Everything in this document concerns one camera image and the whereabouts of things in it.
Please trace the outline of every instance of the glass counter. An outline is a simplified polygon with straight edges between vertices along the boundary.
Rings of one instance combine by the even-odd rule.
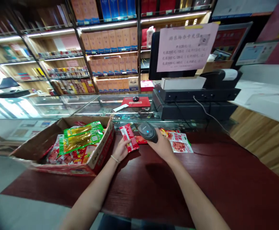
[[[125,97],[134,96],[148,97],[150,107],[126,107],[113,111],[121,106]],[[166,130],[223,132],[222,127],[213,119],[161,120],[152,101],[152,94],[48,96],[0,98],[0,141],[24,142],[56,120],[67,116],[113,117],[117,133],[120,133],[120,126],[128,123],[136,132],[143,121],[152,122],[153,126]],[[221,122],[228,131],[236,124],[232,119]]]

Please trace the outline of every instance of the red mouse pad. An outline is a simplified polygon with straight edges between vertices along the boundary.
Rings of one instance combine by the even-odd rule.
[[[133,101],[133,97],[125,97],[121,105],[127,104],[129,107],[150,107],[148,97],[139,97],[137,102]]]

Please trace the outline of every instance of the handheld barcode scanner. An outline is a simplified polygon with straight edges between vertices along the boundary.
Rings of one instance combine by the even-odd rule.
[[[158,142],[158,135],[155,131],[155,128],[149,124],[148,122],[143,122],[139,127],[138,127],[140,135],[148,141],[151,141],[153,143]]]

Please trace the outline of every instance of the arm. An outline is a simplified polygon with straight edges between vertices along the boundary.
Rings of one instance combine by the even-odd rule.
[[[148,141],[148,144],[172,169],[179,183],[196,229],[230,229],[217,209],[174,155],[168,139],[163,136],[158,129],[156,129],[156,131],[158,134],[158,142],[153,143]]]
[[[125,146],[130,141],[131,140],[124,141],[121,139],[114,151],[113,157],[119,162],[127,156],[128,151]],[[67,214],[60,228],[61,230],[90,229],[101,210],[117,166],[118,162],[110,157],[101,172],[81,194],[70,212]]]

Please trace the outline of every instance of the floor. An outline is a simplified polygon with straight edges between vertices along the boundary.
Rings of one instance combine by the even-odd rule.
[[[21,163],[0,156],[0,192],[25,169]],[[58,229],[68,211],[69,208],[56,204],[0,195],[0,230]],[[99,213],[91,230],[97,230],[102,215]],[[138,226],[140,220],[133,219],[132,229]],[[176,227],[176,230],[184,229],[187,228]]]

